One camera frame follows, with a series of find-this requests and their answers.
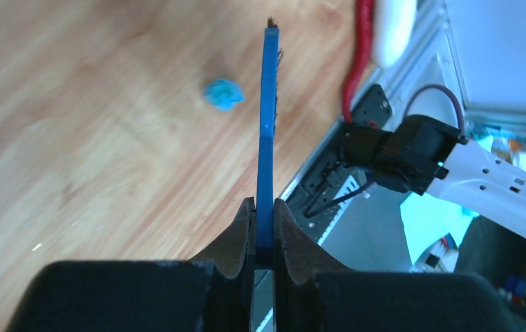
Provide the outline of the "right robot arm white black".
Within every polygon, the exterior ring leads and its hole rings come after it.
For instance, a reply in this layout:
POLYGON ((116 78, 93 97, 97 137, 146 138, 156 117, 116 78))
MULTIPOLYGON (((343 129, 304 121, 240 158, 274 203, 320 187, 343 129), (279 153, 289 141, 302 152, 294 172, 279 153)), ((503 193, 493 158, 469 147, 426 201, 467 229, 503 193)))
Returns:
POLYGON ((351 127, 340 144, 347 166, 395 192, 425 193, 473 210, 526 238, 526 171, 461 130, 412 115, 394 131, 351 127))

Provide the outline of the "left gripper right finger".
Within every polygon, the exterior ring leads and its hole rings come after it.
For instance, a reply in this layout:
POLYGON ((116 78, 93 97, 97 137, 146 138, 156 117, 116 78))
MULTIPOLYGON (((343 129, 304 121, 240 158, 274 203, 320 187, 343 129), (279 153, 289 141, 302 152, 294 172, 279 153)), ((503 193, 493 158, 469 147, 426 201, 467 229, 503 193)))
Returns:
POLYGON ((323 309, 315 277, 352 269, 300 228, 284 200, 274 201, 273 217, 274 328, 321 331, 323 309))

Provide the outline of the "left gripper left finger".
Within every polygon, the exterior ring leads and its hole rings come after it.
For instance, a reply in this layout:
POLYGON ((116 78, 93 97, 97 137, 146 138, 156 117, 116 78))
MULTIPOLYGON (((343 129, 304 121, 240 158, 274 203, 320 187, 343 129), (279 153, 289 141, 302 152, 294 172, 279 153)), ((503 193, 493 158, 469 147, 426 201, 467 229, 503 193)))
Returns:
POLYGON ((204 331, 250 331, 256 261, 254 198, 242 201, 231 224, 193 261, 212 265, 203 309, 204 331))

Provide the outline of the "blue hand brush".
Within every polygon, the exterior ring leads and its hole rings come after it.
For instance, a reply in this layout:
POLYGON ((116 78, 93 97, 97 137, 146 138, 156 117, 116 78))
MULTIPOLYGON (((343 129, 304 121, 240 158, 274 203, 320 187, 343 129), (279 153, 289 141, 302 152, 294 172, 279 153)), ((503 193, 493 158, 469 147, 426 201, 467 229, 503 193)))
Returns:
POLYGON ((264 30, 259 107, 259 154, 256 181, 256 266, 272 267, 274 249, 274 134, 277 79, 282 56, 280 30, 273 18, 264 30))

